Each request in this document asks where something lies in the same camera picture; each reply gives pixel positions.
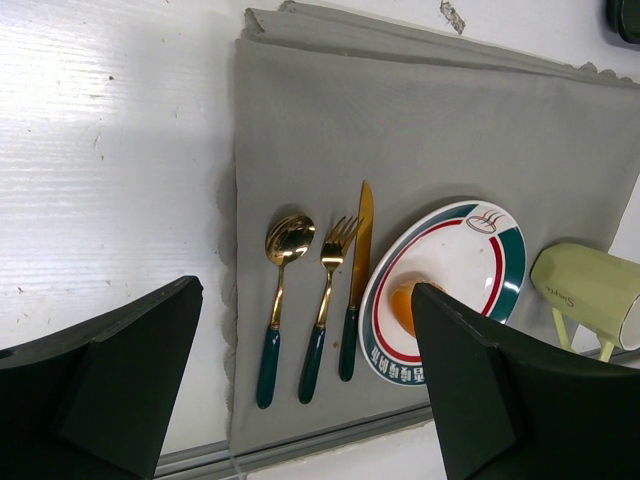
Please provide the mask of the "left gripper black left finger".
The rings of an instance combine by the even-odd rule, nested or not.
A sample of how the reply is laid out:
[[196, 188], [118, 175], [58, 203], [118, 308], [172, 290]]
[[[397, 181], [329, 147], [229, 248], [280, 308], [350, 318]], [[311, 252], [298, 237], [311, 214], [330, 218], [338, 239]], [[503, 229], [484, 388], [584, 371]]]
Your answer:
[[202, 303], [183, 276], [2, 349], [2, 478], [153, 478]]

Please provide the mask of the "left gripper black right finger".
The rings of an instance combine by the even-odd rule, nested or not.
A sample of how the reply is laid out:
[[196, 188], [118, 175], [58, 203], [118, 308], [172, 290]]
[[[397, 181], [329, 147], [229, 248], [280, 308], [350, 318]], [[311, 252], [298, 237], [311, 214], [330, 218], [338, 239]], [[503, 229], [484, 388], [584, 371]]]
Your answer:
[[639, 373], [567, 352], [420, 283], [412, 313], [450, 479], [635, 479]]

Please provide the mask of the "small orange bread roll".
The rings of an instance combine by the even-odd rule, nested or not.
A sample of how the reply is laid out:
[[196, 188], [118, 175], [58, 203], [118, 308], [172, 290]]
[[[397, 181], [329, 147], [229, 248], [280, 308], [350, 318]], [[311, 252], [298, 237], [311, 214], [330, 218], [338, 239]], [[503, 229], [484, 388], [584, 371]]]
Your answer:
[[412, 337], [416, 337], [416, 331], [411, 307], [411, 296], [414, 287], [420, 283], [427, 283], [445, 292], [445, 289], [435, 282], [427, 281], [426, 279], [414, 279], [399, 285], [390, 297], [390, 307], [396, 321], [402, 329]]

